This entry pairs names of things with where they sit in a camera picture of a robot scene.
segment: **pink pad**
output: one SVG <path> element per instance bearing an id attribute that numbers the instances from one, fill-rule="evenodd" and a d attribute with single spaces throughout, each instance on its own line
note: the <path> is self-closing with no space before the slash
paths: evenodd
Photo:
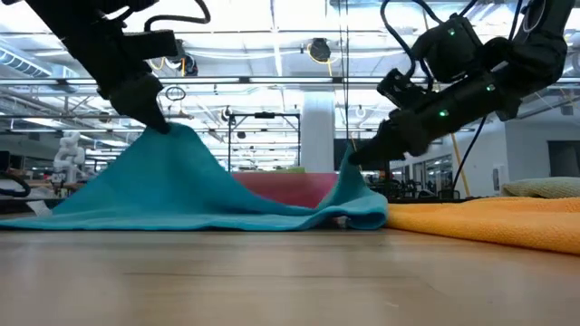
<path id="1" fill-rule="evenodd" d="M 287 205 L 314 208 L 334 187 L 334 173 L 236 173 L 234 178 L 256 195 Z"/>

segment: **wooden surface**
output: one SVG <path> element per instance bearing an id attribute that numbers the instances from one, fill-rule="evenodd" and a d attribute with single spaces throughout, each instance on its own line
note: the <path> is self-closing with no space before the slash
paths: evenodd
<path id="1" fill-rule="evenodd" d="M 0 325 L 578 325 L 580 258 L 377 233 L 0 233 Z"/>

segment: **pillar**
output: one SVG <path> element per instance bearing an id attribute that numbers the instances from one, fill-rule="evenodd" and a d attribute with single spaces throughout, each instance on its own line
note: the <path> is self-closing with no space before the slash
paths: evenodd
<path id="1" fill-rule="evenodd" d="M 334 93 L 304 93 L 301 165 L 308 173 L 334 172 Z"/>

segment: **orange towel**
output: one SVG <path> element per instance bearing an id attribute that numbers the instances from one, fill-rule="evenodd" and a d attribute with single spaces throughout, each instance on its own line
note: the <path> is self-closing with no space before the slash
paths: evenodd
<path id="1" fill-rule="evenodd" d="M 486 198 L 463 204 L 389 204 L 388 227 L 580 254 L 580 198 Z"/>

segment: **blue towel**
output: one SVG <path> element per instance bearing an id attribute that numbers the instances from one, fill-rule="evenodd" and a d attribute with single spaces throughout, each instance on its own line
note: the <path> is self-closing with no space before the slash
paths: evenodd
<path id="1" fill-rule="evenodd" d="M 196 132 L 172 124 L 169 135 L 146 129 L 117 160 L 53 210 L 0 226 L 41 230 L 306 230 L 347 216 L 361 230 L 383 226 L 385 197 L 371 191 L 357 167 L 343 162 L 334 189 L 316 208 L 254 195 L 215 160 Z"/>

